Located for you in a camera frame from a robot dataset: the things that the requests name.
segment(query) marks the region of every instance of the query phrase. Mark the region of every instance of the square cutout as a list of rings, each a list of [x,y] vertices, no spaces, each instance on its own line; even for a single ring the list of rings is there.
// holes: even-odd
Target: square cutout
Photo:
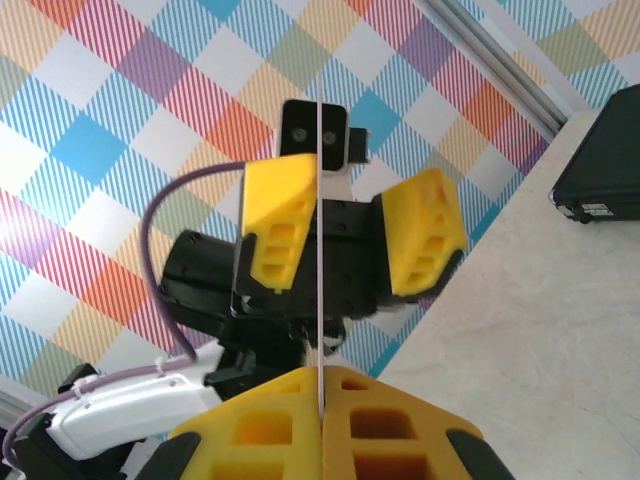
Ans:
[[[220,463],[213,467],[216,480],[282,480],[282,463]]]
[[[409,275],[409,278],[407,278],[407,287],[414,288],[421,286],[426,278],[427,275],[424,273],[413,272]]]
[[[412,440],[417,437],[411,419],[403,411],[361,408],[351,412],[351,438]]]
[[[290,445],[292,442],[293,419],[288,412],[282,411],[251,412],[243,415],[238,421],[233,439],[234,445]]]
[[[435,260],[431,257],[420,257],[416,262],[416,268],[419,270],[432,270],[435,267]]]
[[[269,240],[276,242],[291,243],[294,241],[295,235],[296,226],[285,223],[276,223],[269,230]]]
[[[299,383],[292,383],[291,385],[287,385],[286,387],[282,387],[278,390],[278,393],[300,393],[302,390],[302,385]]]
[[[288,262],[291,256],[291,249],[286,247],[267,247],[264,256],[272,262]]]
[[[368,390],[369,387],[367,387],[364,383],[360,383],[357,380],[354,380],[352,378],[345,378],[344,380],[342,380],[342,383],[340,385],[342,387],[342,390]]]
[[[424,249],[429,253],[442,253],[444,251],[444,238],[429,237],[424,245]]]
[[[427,459],[408,455],[356,454],[353,458],[357,480],[434,480]]]
[[[271,265],[271,264],[265,264],[262,266],[262,272],[265,274],[265,276],[272,278],[272,279],[282,279],[282,277],[284,277],[284,274],[286,272],[286,267],[284,265]]]

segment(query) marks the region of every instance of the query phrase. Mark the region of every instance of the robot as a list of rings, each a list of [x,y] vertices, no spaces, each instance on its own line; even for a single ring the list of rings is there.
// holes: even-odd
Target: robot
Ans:
[[[222,167],[244,169],[237,241],[229,243],[185,230],[168,256],[158,285],[145,250],[151,223],[150,216],[145,217],[144,266],[147,280],[154,282],[151,292],[160,312],[214,340],[195,351],[176,324],[169,322],[172,333],[185,347],[182,357],[158,359],[153,366],[116,374],[111,379],[99,376],[89,364],[79,365],[59,386],[59,397],[31,412],[19,430],[10,432],[17,435],[5,440],[5,456],[28,480],[321,478],[318,472],[322,462],[318,458],[322,455],[317,450],[336,434],[331,433],[335,428],[330,425],[320,425],[339,415],[334,412],[332,417],[327,412],[324,420],[319,418],[317,407],[315,414],[309,410],[308,397],[319,396],[321,403],[326,398],[327,405],[333,398],[336,405],[342,402],[344,385],[353,386],[346,390],[359,390],[358,385],[364,385],[362,390],[378,392],[380,398],[389,397],[391,402],[395,394],[374,380],[333,367],[326,367],[327,377],[312,387],[325,370],[318,373],[318,369],[306,366],[309,350],[319,350],[320,358],[331,355],[347,337],[349,323],[379,310],[436,296],[466,248],[455,185],[440,170],[425,170],[381,192],[371,202],[349,197],[349,189],[343,188],[345,184],[348,187],[348,167],[367,162],[367,135],[365,129],[349,127],[343,107],[301,100],[285,102],[278,156]],[[220,171],[215,167],[204,170],[167,186],[152,202],[151,213],[164,196],[187,181]],[[321,181],[329,188],[319,197]],[[318,211],[322,213],[321,222]],[[324,267],[324,281],[320,283],[319,239],[323,240],[324,257],[320,265]],[[323,295],[319,295],[319,285]],[[321,305],[317,304],[319,298],[323,300]],[[325,390],[319,393],[319,387]],[[258,476],[233,465],[220,467],[218,473],[202,471],[213,468],[199,466],[210,457],[202,453],[202,446],[215,450],[216,442],[209,440],[207,431],[220,430],[236,413],[246,410],[247,402],[258,406],[265,401],[273,403],[268,398],[287,389],[296,396],[289,397],[288,406],[280,413],[286,416],[293,408],[299,417],[301,411],[310,412],[299,422],[307,422],[300,428],[307,431],[311,444],[302,442],[306,446],[291,453],[294,458],[314,456],[315,460],[309,459],[312,467],[308,475],[300,476],[301,471],[296,470],[303,465],[290,467],[285,474],[284,466],[274,467],[269,460],[255,467]],[[301,401],[306,403],[295,407],[295,402]],[[414,400],[409,403],[416,415],[419,407]],[[279,432],[282,415],[274,408],[271,405],[266,417],[256,413],[249,424],[260,426],[262,422],[263,430]],[[436,407],[429,411],[436,416],[448,415],[451,425],[460,427],[456,431],[462,433],[456,435],[463,436],[456,441],[466,445],[465,451],[482,450],[483,465],[497,465],[498,470],[489,470],[494,472],[490,478],[512,478],[473,425]],[[387,415],[382,423],[401,425],[401,417]],[[364,430],[369,428],[366,415],[359,422]],[[289,430],[283,430],[285,440],[292,435]],[[136,446],[168,431],[172,431],[171,439],[148,461],[145,457],[145,461],[138,461],[138,468],[131,469]],[[253,438],[256,435],[260,437],[251,427],[240,436],[244,444],[255,446],[260,444]],[[449,455],[447,461],[458,462],[456,468],[466,466],[468,462],[463,462],[461,455],[457,460]],[[336,473],[326,477],[331,470],[327,469],[326,458],[325,478],[342,478]],[[358,473],[356,465],[355,478],[386,478],[378,475],[384,468],[376,468],[375,462],[360,463],[365,473]],[[406,475],[397,478],[444,478],[403,465],[398,464],[396,472],[406,470]],[[474,467],[480,475],[482,470]]]

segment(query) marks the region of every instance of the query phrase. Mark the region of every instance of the white plastic part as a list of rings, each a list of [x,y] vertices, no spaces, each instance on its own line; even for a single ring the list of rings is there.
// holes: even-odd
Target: white plastic part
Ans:
[[[223,352],[210,342],[198,349],[197,362],[182,370],[123,380],[61,403],[47,432],[74,460],[169,432],[221,403],[203,380],[216,370]]]
[[[6,480],[27,480],[27,477],[24,473],[18,472],[17,470],[12,470],[9,472],[9,476]]]

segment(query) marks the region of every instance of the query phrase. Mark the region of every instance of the white countertop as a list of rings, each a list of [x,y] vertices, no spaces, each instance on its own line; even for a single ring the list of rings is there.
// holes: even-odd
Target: white countertop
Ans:
[[[640,222],[548,200],[595,117],[565,126],[380,377],[475,423],[517,480],[640,478]]]

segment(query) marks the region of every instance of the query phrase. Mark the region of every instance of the black camera module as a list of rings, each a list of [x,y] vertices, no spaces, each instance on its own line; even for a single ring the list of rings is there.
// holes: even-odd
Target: black camera module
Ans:
[[[282,106],[278,155],[318,153],[316,102],[287,100]],[[340,105],[322,104],[322,169],[337,172],[347,162],[349,116]]]

